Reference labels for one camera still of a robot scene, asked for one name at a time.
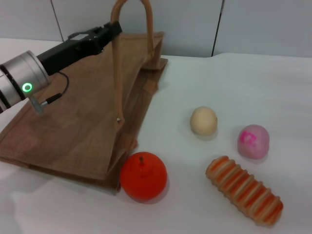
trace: orange ball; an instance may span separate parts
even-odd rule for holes
[[[130,197],[138,200],[152,199],[166,187],[165,164],[149,152],[133,154],[121,168],[120,183]]]

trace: paper bag handle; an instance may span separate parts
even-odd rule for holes
[[[119,21],[120,11],[122,6],[127,0],[117,0],[115,3],[112,14],[111,23]],[[147,25],[147,51],[148,57],[154,56],[154,37],[153,37],[153,12],[149,0],[141,0],[146,12],[146,25]],[[119,129],[124,124],[124,117],[122,111],[122,79],[121,79],[121,66],[120,66],[120,36],[112,41],[113,49],[113,65],[114,65],[114,86],[115,86],[115,107],[117,110],[117,128]]]

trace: white wall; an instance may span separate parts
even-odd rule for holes
[[[53,0],[64,38],[107,23],[116,0]],[[154,30],[166,33],[163,54],[210,57],[222,0],[150,0]],[[121,11],[124,32],[146,32],[145,10],[129,0]]]
[[[226,0],[214,52],[312,57],[312,0]]]
[[[0,38],[61,40],[50,0],[0,0]]]

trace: toy bread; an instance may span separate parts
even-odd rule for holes
[[[283,203],[262,182],[242,170],[240,165],[227,156],[211,162],[206,170],[212,183],[255,223],[271,226],[281,216]]]

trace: cream-colored ball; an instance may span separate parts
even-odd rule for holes
[[[212,109],[201,106],[194,110],[190,124],[193,132],[200,135],[212,135],[216,132],[218,119]]]

